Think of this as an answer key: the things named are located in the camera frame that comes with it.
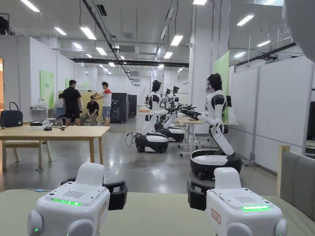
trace red and white t-shirt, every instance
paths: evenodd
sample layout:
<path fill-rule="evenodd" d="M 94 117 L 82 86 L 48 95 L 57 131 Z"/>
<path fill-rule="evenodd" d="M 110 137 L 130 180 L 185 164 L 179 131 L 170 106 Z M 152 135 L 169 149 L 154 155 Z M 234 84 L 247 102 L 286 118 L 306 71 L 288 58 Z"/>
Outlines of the red and white t-shirt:
<path fill-rule="evenodd" d="M 109 107 L 112 105 L 112 92 L 110 89 L 106 89 L 103 92 L 103 107 Z"/>

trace man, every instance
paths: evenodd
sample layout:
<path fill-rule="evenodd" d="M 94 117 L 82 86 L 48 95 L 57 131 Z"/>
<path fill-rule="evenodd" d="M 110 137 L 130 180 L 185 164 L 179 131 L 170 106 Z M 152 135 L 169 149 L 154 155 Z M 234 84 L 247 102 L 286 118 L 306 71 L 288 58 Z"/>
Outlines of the man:
<path fill-rule="evenodd" d="M 94 126 L 98 117 L 98 111 L 100 109 L 98 103 L 95 101 L 94 96 L 91 96 L 90 102 L 88 103 L 86 108 L 88 109 L 88 112 L 81 118 L 81 125 L 87 119 L 91 119 L 91 126 Z"/>
<path fill-rule="evenodd" d="M 112 92 L 108 89 L 108 83 L 102 82 L 104 92 L 100 95 L 96 94 L 96 99 L 103 99 L 102 117 L 104 118 L 105 126 L 109 126 L 111 107 L 112 107 Z"/>
<path fill-rule="evenodd" d="M 69 120 L 74 119 L 74 124 L 79 126 L 81 124 L 80 110 L 82 110 L 81 105 L 81 94 L 76 90 L 77 82 L 75 80 L 69 81 L 69 88 L 63 91 L 63 102 L 66 107 L 65 117 Z M 69 125 L 69 120 L 66 119 L 65 125 Z"/>

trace black cabinet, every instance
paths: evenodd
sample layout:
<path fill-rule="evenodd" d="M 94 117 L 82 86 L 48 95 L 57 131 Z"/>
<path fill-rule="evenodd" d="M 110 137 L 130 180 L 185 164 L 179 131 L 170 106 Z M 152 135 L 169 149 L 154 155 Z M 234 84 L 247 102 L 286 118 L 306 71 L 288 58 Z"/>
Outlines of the black cabinet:
<path fill-rule="evenodd" d="M 129 94 L 112 93 L 111 122 L 125 123 L 129 118 Z"/>
<path fill-rule="evenodd" d="M 129 95 L 129 117 L 137 115 L 137 95 Z"/>

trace shorts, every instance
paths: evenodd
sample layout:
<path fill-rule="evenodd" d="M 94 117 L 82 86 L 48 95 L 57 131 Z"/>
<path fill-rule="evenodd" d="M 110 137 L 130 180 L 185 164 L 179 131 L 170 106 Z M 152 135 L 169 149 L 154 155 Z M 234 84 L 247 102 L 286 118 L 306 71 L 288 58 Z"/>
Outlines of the shorts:
<path fill-rule="evenodd" d="M 105 118 L 109 118 L 110 114 L 111 114 L 111 106 L 109 107 L 103 107 L 103 110 L 102 110 L 102 117 L 105 117 Z"/>
<path fill-rule="evenodd" d="M 65 117 L 69 119 L 80 119 L 80 113 L 79 108 L 66 108 Z"/>

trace black handbag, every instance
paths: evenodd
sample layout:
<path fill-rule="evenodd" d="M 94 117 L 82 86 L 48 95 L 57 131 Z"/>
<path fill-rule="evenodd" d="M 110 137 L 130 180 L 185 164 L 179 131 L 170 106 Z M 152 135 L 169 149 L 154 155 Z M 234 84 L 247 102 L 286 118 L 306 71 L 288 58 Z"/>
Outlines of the black handbag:
<path fill-rule="evenodd" d="M 11 110 L 11 103 L 15 104 L 16 110 Z M 0 126 L 1 127 L 17 127 L 23 125 L 23 113 L 19 110 L 19 107 L 15 102 L 10 102 L 10 110 L 4 110 L 0 115 Z"/>

